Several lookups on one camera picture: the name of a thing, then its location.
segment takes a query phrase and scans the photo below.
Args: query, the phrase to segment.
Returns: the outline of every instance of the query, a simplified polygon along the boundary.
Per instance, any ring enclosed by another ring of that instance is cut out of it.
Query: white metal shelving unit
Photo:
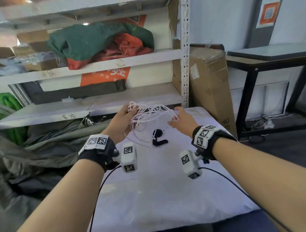
[[[41,29],[69,26],[76,23],[94,22],[155,13],[167,7],[171,0],[45,0],[38,3],[0,7],[0,34],[16,34]],[[56,122],[91,115],[116,113],[127,101],[146,101],[151,104],[182,104],[188,107],[189,90],[189,9],[190,0],[180,0],[181,49],[156,50],[153,53],[91,63],[79,70],[67,67],[0,77],[0,84],[18,84],[29,81],[60,78],[75,74],[103,71],[157,62],[181,60],[181,94],[172,83],[135,87],[113,94],[75,99],[71,104],[63,102],[42,105],[29,104],[23,109],[0,120],[0,129]],[[82,12],[100,12],[90,17]]]

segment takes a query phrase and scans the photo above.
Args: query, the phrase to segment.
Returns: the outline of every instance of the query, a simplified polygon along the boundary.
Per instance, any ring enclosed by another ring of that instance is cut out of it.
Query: poster
[[[256,28],[274,26],[281,0],[263,0]]]
[[[143,27],[146,20],[146,15],[134,16],[130,18],[118,19],[121,22],[133,23],[137,26]],[[89,84],[99,84],[109,81],[117,81],[128,78],[131,67],[124,67],[119,69],[110,69],[104,71],[98,71],[94,73],[84,73],[81,76],[80,86],[86,86]]]

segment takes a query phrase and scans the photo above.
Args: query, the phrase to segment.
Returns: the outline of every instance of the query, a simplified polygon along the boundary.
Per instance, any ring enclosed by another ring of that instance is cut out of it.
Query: hand
[[[183,107],[177,106],[174,109],[178,110],[179,114],[177,116],[179,120],[175,121],[175,118],[172,118],[172,120],[168,122],[168,125],[173,128],[176,128],[179,132],[192,138],[192,133],[194,129],[199,125],[196,123],[191,114],[185,112],[185,109]]]
[[[137,113],[137,109],[138,106],[128,112],[128,105],[124,105],[101,134],[108,135],[115,144],[123,141],[124,133],[127,136],[131,132],[130,121]]]

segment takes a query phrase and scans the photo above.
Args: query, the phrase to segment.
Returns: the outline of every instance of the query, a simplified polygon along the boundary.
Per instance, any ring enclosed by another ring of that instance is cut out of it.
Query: forearm
[[[242,188],[292,231],[306,231],[306,169],[220,138],[213,154]]]
[[[18,232],[86,232],[103,175],[99,164],[77,161]]]

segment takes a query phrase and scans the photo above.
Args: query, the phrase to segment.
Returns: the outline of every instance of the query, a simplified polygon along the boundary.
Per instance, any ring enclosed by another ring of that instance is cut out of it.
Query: black metal frame
[[[236,119],[238,140],[241,137],[249,137],[249,136],[254,136],[254,135],[272,134],[272,133],[306,129],[306,125],[299,125],[299,126],[290,126],[290,127],[285,127],[285,128],[273,128],[273,129],[257,130],[257,131],[243,131],[245,127],[245,118],[246,118],[248,108],[250,105],[250,101],[252,98],[252,94],[253,94],[255,83],[257,80],[258,72],[298,67],[298,66],[303,66],[303,65],[306,65],[306,56],[283,59],[283,60],[276,60],[276,61],[265,61],[265,62],[259,61],[259,63],[256,63],[256,64],[248,64],[248,63],[242,63],[238,61],[227,60],[227,66],[248,72],[246,80],[245,80],[243,92],[242,92],[242,98],[240,101],[237,119]],[[286,111],[301,114],[306,117],[305,112],[302,112],[301,110],[295,108],[295,104],[299,96],[301,95],[301,92],[305,84],[306,84],[306,67],[303,68],[296,82],[296,85],[294,87],[294,90],[290,98],[290,101],[288,103]]]

